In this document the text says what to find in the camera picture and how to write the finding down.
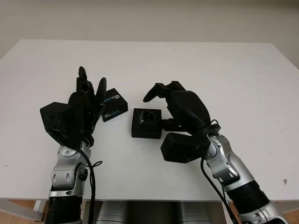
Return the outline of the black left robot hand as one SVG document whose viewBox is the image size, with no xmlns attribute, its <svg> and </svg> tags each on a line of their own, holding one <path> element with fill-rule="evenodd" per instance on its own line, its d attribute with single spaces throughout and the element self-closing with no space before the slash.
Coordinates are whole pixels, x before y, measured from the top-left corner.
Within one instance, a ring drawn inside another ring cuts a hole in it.
<svg viewBox="0 0 299 224">
<path fill-rule="evenodd" d="M 105 108 L 106 91 L 106 78 L 100 80 L 95 91 L 87 79 L 86 70 L 82 66 L 79 67 L 76 91 L 70 95 L 68 104 L 74 106 L 76 116 L 79 118 L 79 142 L 83 141 L 89 147 L 94 145 L 92 134 Z"/>
</svg>

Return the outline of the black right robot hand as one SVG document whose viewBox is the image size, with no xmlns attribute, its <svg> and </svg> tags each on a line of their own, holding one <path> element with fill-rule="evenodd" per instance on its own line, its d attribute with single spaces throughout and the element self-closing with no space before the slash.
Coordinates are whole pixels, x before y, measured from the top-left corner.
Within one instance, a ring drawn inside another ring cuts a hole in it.
<svg viewBox="0 0 299 224">
<path fill-rule="evenodd" d="M 164 98 L 167 109 L 183 130 L 191 135 L 207 135 L 220 130 L 219 124 L 212 124 L 209 112 L 193 91 L 187 91 L 178 81 L 170 84 L 155 83 L 143 98 L 149 102 L 155 97 Z"/>
</svg>

